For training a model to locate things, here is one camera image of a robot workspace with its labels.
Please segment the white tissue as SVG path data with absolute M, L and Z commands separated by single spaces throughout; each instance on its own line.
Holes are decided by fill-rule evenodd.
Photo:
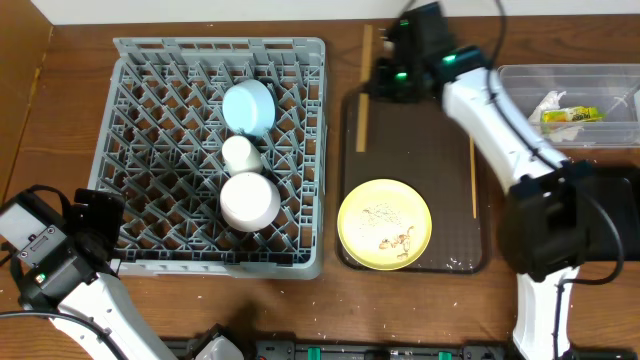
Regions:
M 543 114 L 547 111 L 560 109 L 560 100 L 566 95 L 565 91 L 550 91 L 535 107 L 529 116 L 529 123 L 551 142 L 562 143 L 574 141 L 584 127 L 581 125 L 562 125 L 560 123 L 544 123 Z

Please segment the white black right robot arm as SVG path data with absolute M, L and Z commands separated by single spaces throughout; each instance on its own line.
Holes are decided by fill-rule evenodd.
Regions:
M 524 359 L 570 359 L 567 296 L 580 283 L 591 231 L 583 191 L 591 173 L 572 164 L 529 124 L 506 93 L 495 55 L 460 47 L 439 3 L 408 3 L 385 33 L 389 62 L 378 61 L 368 89 L 376 98 L 436 98 L 475 142 L 506 196 L 498 231 L 517 274 L 513 343 Z

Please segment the white plastic cup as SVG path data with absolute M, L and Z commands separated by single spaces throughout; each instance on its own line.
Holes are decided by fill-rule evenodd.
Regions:
M 231 176 L 244 172 L 260 173 L 263 169 L 259 151 L 244 136 L 228 138 L 223 143 L 222 156 Z

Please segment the yellow pandan cake wrapper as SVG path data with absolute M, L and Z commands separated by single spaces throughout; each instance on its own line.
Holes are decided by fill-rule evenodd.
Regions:
M 543 123 L 582 123 L 598 122 L 605 115 L 597 107 L 576 106 L 556 110 L 546 110 L 541 115 Z

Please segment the pink bowl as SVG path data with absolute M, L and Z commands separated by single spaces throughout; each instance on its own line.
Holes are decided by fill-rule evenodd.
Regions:
M 231 177 L 220 192 L 223 219 L 233 229 L 256 232 L 266 228 L 280 210 L 280 193 L 266 177 L 245 172 Z

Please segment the light blue bowl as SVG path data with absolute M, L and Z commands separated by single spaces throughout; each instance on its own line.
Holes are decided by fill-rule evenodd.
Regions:
M 234 133 L 260 138 L 275 124 L 275 101 L 266 85 L 249 79 L 225 93 L 222 113 L 226 125 Z

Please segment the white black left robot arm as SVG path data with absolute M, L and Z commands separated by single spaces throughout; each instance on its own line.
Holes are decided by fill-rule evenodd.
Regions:
M 1 207 L 19 317 L 49 320 L 94 359 L 172 359 L 111 267 L 124 199 L 79 188 L 56 211 L 34 185 Z

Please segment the yellow plate with crumbs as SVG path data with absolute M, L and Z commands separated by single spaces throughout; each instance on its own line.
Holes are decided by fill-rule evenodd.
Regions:
M 347 254 L 360 265 L 393 271 L 415 262 L 433 231 L 430 209 L 411 186 L 375 179 L 351 190 L 342 201 L 337 231 Z

